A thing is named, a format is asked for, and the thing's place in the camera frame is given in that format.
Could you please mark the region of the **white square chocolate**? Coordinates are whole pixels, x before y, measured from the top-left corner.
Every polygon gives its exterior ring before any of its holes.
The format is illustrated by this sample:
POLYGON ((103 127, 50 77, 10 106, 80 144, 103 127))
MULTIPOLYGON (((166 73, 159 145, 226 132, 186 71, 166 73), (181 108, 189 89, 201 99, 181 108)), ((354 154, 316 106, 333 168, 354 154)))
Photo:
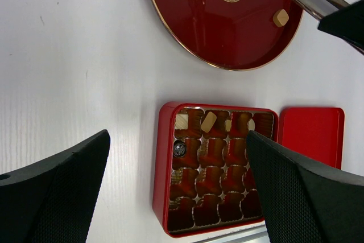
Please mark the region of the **white square chocolate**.
POLYGON ((175 119, 175 129, 176 130, 186 130, 188 129, 188 114, 177 114, 175 119))

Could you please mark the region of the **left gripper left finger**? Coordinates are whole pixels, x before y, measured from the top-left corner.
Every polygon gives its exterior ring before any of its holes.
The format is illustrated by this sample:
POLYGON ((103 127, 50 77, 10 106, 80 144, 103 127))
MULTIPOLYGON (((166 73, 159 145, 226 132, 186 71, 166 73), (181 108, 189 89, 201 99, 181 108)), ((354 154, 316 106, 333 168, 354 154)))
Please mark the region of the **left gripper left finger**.
POLYGON ((110 135, 102 130, 1 174, 1 242, 85 242, 109 150, 110 135))

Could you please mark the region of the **tan square chocolate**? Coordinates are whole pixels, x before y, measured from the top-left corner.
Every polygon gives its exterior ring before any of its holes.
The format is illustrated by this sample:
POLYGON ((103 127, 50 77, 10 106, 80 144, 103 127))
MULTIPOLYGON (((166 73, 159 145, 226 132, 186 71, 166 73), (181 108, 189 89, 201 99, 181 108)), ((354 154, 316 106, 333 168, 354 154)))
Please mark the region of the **tan square chocolate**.
POLYGON ((216 120, 217 116, 213 112, 208 112, 201 123, 201 130, 206 133, 210 132, 216 120))

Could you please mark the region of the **red box lid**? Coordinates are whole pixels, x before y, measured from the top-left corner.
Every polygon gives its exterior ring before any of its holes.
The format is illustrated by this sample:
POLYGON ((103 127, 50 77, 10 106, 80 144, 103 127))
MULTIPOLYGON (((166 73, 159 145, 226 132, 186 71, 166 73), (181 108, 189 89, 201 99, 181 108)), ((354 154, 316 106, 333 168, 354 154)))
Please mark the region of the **red box lid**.
POLYGON ((288 107, 279 117, 278 143, 341 169, 345 113, 335 107, 288 107))

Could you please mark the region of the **red chocolate box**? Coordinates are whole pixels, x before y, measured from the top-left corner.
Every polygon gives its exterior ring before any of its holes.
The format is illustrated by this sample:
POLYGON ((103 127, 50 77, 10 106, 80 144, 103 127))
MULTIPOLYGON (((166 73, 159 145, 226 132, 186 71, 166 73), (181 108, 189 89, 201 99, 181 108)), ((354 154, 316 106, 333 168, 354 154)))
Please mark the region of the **red chocolate box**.
POLYGON ((264 223, 247 156, 248 122, 265 137, 278 137, 278 115, 270 109, 168 102, 159 111, 152 208, 171 237, 247 229, 264 223), (206 133, 208 112, 217 120, 206 133), (176 130, 177 114, 188 114, 188 129, 176 130), (231 130, 225 121, 231 120, 231 130), (187 153, 174 157, 173 144, 187 153))

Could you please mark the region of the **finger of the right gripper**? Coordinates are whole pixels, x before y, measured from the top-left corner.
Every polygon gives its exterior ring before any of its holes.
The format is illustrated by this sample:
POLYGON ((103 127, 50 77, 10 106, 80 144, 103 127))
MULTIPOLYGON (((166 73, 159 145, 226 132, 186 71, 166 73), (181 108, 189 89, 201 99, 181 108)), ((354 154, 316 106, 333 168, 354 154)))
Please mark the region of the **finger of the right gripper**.
POLYGON ((318 29, 363 50, 363 0, 323 17, 318 29))

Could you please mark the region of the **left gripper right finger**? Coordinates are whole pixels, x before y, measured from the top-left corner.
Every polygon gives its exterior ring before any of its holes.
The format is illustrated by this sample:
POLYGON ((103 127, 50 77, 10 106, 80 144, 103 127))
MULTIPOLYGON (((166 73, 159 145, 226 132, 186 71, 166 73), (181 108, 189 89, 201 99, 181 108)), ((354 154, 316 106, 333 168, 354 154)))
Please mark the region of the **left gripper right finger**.
POLYGON ((249 131, 247 154, 270 242, 363 242, 363 177, 249 131))

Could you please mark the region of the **dark round chocolate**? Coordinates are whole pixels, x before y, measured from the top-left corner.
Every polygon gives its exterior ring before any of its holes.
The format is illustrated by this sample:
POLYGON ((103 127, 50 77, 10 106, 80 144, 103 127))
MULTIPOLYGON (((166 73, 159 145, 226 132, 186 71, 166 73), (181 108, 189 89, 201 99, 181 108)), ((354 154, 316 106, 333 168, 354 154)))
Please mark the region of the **dark round chocolate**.
POLYGON ((183 141, 175 141, 173 144, 173 155, 177 158, 182 158, 187 153, 186 144, 183 141))

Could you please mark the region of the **white heart chocolate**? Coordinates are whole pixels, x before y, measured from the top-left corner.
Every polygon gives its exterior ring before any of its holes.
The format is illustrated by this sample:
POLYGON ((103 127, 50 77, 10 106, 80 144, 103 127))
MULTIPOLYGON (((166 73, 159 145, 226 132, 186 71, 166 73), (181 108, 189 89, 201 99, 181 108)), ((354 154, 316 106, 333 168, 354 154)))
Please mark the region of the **white heart chocolate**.
POLYGON ((250 119, 249 122, 248 122, 248 130, 255 130, 255 122, 253 119, 250 119))

